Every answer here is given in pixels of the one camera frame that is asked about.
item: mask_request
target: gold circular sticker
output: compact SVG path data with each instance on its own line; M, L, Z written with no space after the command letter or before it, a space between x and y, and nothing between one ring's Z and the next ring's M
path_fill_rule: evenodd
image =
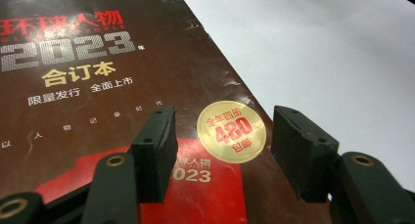
M234 101L207 106L198 118L202 145L214 157L229 163L255 158L265 146L266 130L259 115Z

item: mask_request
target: brown magazine cover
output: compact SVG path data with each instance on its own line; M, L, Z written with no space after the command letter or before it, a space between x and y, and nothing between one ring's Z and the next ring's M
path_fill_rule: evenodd
M183 0L0 0L0 56L0 198L90 182L175 106L177 161L143 223L330 223L296 201L270 118Z

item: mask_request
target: price sticker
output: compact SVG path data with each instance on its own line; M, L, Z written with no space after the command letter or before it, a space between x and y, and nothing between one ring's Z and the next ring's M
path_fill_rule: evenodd
M262 119L238 102L220 101L207 106L199 115L197 129L205 149L225 162L250 161L265 146Z

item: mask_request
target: white table surface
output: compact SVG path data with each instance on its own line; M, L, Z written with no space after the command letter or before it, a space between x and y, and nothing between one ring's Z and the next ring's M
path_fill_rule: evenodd
M415 191L415 6L185 0L270 117L297 109Z

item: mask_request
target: magazine cover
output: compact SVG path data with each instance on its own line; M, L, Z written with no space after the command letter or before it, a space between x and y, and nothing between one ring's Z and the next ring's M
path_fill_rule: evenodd
M143 223L330 223L296 201L272 122L183 0L0 0L0 198L50 202L176 109L164 203Z

